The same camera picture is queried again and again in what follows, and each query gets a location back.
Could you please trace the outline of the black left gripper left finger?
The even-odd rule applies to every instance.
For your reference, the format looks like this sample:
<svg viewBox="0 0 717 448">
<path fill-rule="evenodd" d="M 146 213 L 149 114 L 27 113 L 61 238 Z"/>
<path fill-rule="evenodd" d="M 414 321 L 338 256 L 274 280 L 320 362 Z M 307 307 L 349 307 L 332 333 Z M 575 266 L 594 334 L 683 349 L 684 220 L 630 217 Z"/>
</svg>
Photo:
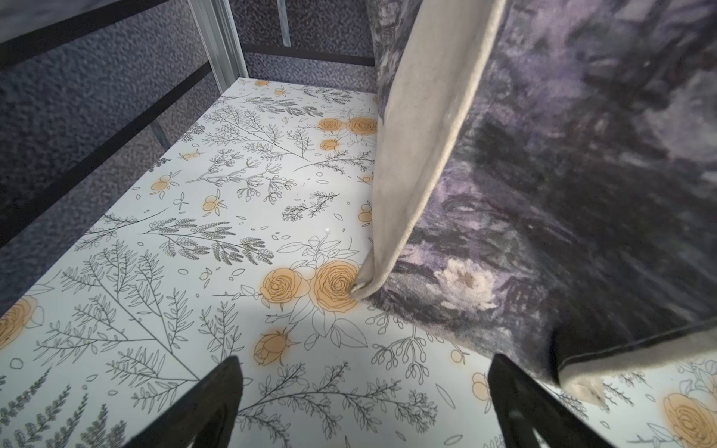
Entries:
<svg viewBox="0 0 717 448">
<path fill-rule="evenodd" d="M 227 447 L 243 392 L 239 358 L 230 356 L 126 445 Z"/>
</svg>

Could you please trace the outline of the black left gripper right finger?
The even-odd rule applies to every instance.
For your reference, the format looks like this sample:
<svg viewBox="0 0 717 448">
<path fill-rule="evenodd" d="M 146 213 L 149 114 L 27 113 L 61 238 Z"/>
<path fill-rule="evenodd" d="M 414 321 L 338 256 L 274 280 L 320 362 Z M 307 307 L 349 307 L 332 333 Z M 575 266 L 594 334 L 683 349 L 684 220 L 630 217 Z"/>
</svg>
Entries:
<svg viewBox="0 0 717 448">
<path fill-rule="evenodd" d="M 507 447 L 611 445 L 503 354 L 492 358 L 488 385 Z"/>
</svg>

